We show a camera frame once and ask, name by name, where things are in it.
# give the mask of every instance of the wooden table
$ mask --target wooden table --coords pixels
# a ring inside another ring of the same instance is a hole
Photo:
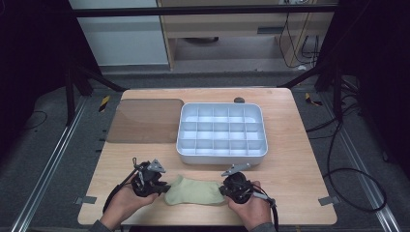
[[[293,96],[288,89],[147,89],[126,91],[126,99],[181,99],[184,102],[233,102],[242,97],[262,109],[269,151],[261,164],[243,171],[258,180],[277,200],[279,224],[330,225],[337,221],[332,205],[321,206],[328,196],[316,159]],[[161,180],[172,183],[177,175],[194,180],[222,182],[221,173],[229,165],[184,164],[175,143],[131,144],[105,142],[87,196],[95,204],[83,204],[81,224],[92,224],[102,216],[105,199],[132,171],[132,158],[138,162],[158,159],[166,169]],[[163,194],[152,204],[124,221],[125,225],[240,225],[239,218],[226,205],[181,204],[168,206]]]

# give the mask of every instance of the gray tape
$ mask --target gray tape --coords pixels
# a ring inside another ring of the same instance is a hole
[[[94,204],[97,201],[97,197],[95,196],[84,196],[84,197],[77,197],[74,201],[75,205],[81,205],[82,203],[87,204]]]
[[[319,199],[319,203],[321,206],[329,205],[329,204],[338,204],[340,203],[340,199],[337,196],[326,196]]]

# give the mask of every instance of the white storage box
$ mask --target white storage box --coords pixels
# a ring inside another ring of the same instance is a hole
[[[191,164],[258,164],[268,151],[260,107],[252,103],[186,103],[177,151]]]

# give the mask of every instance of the person's right hand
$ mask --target person's right hand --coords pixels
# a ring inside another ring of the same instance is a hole
[[[260,187],[260,182],[252,182],[254,185]],[[225,196],[229,208],[234,211],[244,223],[248,231],[256,226],[272,222],[271,207],[266,200],[252,195],[247,203],[237,204],[230,197]]]

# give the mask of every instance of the gray floor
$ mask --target gray floor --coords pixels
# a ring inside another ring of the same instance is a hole
[[[266,38],[220,38],[217,43],[178,43],[173,71],[142,72],[129,75],[108,75],[116,83],[128,88],[175,88],[175,87],[221,87],[221,86],[276,86],[298,76],[301,71],[288,69],[280,59],[278,46]],[[311,92],[316,101],[325,102],[332,94],[316,94],[312,91],[311,78],[293,90],[295,102],[307,129],[331,119],[326,106],[305,101],[305,92]],[[79,205],[73,202],[86,193],[95,166],[103,148],[120,93],[106,89],[98,83],[92,97],[86,98],[84,112],[78,127],[62,157],[49,186],[44,193],[37,212],[30,223],[31,228],[43,231],[62,231],[61,228],[84,229],[76,217]],[[98,112],[104,96],[111,97],[105,112]],[[346,106],[354,103],[346,99]],[[64,89],[55,90],[39,98],[36,112],[28,121],[13,148],[13,159],[1,167],[0,176],[0,231],[8,231],[22,210],[37,181],[42,175],[60,135],[65,129],[66,107]],[[388,206],[401,231],[410,231],[410,209],[407,204],[410,182],[397,164],[382,160],[382,150],[366,120],[354,108],[344,117],[343,128],[353,141],[357,152],[368,170],[388,194]],[[336,125],[309,133],[311,138],[332,134]],[[311,139],[310,143],[322,173],[326,173],[326,158],[331,138]],[[353,166],[348,151],[337,136],[332,151],[331,166]],[[334,176],[337,188],[353,202],[369,207],[367,195],[356,174],[338,173]],[[335,195],[326,181],[331,195]],[[363,213],[342,201],[335,205],[338,221],[332,226],[302,226],[301,231],[385,231],[376,214]],[[296,231],[294,226],[283,225],[281,231]]]

